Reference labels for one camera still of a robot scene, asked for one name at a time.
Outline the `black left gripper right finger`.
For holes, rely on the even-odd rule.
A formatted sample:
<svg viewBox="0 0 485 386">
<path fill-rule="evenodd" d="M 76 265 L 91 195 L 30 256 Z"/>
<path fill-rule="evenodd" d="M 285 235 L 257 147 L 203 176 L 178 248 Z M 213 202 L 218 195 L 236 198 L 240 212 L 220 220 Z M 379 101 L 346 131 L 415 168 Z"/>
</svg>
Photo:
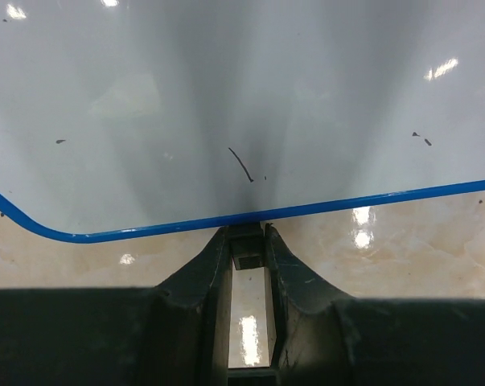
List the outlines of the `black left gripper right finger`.
<svg viewBox="0 0 485 386">
<path fill-rule="evenodd" d="M 280 385 L 485 385 L 485 300 L 357 298 L 265 228 Z"/>
</svg>

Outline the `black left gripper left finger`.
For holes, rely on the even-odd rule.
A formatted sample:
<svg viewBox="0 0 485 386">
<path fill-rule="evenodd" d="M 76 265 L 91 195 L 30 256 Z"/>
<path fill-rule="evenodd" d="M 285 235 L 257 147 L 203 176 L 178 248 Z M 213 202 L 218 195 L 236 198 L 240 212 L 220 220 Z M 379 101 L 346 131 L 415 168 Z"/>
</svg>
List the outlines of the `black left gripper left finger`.
<svg viewBox="0 0 485 386">
<path fill-rule="evenodd" d="M 225 385 L 228 230 L 159 285 L 1 289 L 0 385 Z"/>
</svg>

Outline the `blue framed whiteboard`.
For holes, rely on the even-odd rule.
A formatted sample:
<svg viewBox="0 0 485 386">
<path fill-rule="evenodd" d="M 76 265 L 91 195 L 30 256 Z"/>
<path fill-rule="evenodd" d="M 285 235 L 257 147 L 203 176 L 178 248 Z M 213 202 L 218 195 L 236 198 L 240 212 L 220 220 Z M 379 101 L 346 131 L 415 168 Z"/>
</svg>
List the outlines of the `blue framed whiteboard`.
<svg viewBox="0 0 485 386">
<path fill-rule="evenodd" d="M 485 1 L 0 1 L 0 212 L 91 244 L 485 190 Z"/>
</svg>

